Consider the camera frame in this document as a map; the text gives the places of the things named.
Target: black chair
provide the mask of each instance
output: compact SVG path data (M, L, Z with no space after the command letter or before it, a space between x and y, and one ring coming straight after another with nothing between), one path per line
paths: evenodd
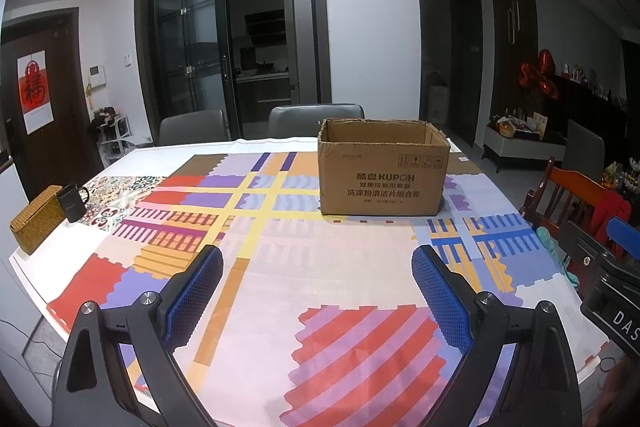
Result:
M222 111L210 109L170 116L162 120L158 145L185 145L228 140Z
M270 138L318 136L326 118L364 118L357 103L318 103L314 105L281 105L269 115Z
M600 183L604 171L604 140L575 121L569 120L562 170L581 172Z

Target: open cardboard box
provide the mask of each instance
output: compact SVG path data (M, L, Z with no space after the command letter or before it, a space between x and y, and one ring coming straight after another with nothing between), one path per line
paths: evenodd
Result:
M406 120L325 120L318 136L320 211L356 216L434 216L449 142Z

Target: floral placemat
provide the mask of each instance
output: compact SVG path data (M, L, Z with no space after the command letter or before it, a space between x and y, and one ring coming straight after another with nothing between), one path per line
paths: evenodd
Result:
M162 181L164 176L105 176L90 181L85 185L87 211L80 223L111 232Z

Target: wooden chair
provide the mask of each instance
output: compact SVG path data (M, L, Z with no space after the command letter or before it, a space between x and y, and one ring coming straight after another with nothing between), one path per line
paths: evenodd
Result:
M591 221L593 209L600 203L606 190L602 185L597 184L584 174L580 174L580 172L564 171L554 167L555 161L555 158L549 158L540 185L537 190L530 190L527 193L519 212L526 221L532 224L534 230L537 227L545 227L551 237L557 239L560 225L565 219L569 219L582 229L586 229ZM555 183L556 187L551 194L546 210L540 213L538 205L549 181ZM558 219L554 219L554 214L565 192L568 193L568 197L564 207Z

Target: metal bolt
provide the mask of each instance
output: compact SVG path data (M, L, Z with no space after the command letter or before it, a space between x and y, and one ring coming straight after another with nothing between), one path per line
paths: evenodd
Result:
M480 292L478 294L478 299L482 304L488 306L489 304L493 304L495 302L496 296L491 292Z
M144 292L140 296L140 303L146 305L153 304L156 302L158 298L158 294L156 292Z
M82 306L80 306L80 311L84 315L88 315L89 313L91 313L94 310L95 310L95 302L93 302L93 301L87 301Z
M556 311L556 307L554 306L554 304L549 301L540 301L540 307L545 313L553 313Z

